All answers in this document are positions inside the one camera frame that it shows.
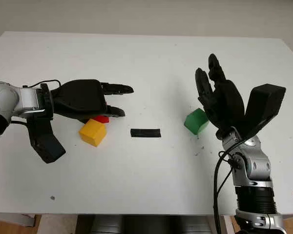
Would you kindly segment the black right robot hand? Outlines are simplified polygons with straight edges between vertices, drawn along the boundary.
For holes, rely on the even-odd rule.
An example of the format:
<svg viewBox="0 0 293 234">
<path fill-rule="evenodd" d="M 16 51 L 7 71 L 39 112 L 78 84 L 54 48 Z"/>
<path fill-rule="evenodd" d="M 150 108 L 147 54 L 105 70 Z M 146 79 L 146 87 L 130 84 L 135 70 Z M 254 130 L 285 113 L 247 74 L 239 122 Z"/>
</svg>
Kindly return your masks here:
<svg viewBox="0 0 293 234">
<path fill-rule="evenodd" d="M 210 54 L 208 67 L 208 73 L 201 68 L 195 71 L 198 100 L 209 121 L 218 128 L 216 137 L 222 140 L 244 119 L 244 103 L 234 83 L 226 79 L 215 54 Z"/>
</svg>

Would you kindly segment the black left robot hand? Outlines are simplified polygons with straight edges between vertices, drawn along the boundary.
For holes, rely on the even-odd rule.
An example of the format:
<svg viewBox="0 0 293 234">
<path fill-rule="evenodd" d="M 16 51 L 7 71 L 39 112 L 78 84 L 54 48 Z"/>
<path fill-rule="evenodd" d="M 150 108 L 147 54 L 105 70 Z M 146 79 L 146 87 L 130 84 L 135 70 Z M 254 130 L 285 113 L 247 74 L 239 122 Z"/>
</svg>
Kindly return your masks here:
<svg viewBox="0 0 293 234">
<path fill-rule="evenodd" d="M 124 117 L 125 112 L 107 104 L 106 95 L 131 94 L 132 87 L 96 79 L 69 81 L 51 91 L 54 113 L 86 123 L 97 116 Z"/>
</svg>

